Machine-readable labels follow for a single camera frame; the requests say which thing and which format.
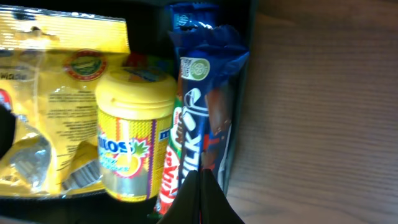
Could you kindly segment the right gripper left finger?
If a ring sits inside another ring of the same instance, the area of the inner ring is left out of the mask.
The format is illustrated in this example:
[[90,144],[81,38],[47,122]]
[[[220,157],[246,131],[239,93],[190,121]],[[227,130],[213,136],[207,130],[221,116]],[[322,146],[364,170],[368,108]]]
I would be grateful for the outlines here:
[[191,170],[167,213],[157,224],[200,223],[200,174]]

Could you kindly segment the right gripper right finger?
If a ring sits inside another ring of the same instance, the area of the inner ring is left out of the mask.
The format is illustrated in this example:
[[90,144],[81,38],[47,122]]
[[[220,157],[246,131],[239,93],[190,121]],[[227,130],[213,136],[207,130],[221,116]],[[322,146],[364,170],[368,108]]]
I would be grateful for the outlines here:
[[201,171],[200,183],[203,224],[244,224],[229,204],[211,170]]

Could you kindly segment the red KitKat bar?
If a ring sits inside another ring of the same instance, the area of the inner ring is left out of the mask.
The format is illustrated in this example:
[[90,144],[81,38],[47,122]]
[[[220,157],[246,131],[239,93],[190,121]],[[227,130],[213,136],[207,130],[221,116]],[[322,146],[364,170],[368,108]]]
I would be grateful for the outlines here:
[[172,125],[169,131],[169,143],[166,148],[164,170],[160,191],[157,197],[155,212],[165,215],[172,206],[178,193],[178,172],[182,154],[183,124],[182,124],[182,79],[177,82],[177,94],[172,113]]

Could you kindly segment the yellow Mentos bottle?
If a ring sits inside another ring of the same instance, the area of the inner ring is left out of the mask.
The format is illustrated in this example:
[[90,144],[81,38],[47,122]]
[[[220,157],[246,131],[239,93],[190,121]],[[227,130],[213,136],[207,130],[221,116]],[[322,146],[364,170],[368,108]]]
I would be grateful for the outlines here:
[[98,155],[110,196],[141,202],[159,193],[176,89],[154,68],[118,68],[98,82]]

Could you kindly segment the Haribo sour worms bag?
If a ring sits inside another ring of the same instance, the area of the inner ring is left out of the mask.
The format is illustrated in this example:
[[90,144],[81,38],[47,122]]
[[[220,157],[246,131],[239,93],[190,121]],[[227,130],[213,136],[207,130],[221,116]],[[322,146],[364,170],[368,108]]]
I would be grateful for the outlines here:
[[123,63],[124,67],[156,68],[170,75],[174,74],[174,61],[155,55],[130,53]]

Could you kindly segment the purple Dairy Milk bar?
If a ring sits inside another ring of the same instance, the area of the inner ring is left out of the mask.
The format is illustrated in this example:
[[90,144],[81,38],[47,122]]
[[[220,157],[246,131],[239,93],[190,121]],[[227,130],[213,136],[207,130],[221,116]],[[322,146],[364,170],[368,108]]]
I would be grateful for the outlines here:
[[182,155],[178,182],[191,170],[212,171],[224,184],[235,81],[249,49],[230,25],[169,34],[180,57]]

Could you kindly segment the blue Oreo cookie pack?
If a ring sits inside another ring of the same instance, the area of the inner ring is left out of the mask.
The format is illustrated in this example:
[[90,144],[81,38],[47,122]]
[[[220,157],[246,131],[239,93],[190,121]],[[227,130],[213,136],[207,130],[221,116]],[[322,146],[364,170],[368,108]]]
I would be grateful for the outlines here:
[[207,2],[177,2],[169,4],[167,9],[171,15],[173,32],[205,27],[212,29],[217,26],[219,7]]

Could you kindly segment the yellow snack bag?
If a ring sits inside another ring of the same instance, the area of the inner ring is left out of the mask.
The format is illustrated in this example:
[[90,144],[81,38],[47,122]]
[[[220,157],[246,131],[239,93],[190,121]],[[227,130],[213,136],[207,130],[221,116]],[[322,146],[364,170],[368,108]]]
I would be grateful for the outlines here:
[[104,189],[95,88],[129,53],[122,18],[1,6],[1,197]]

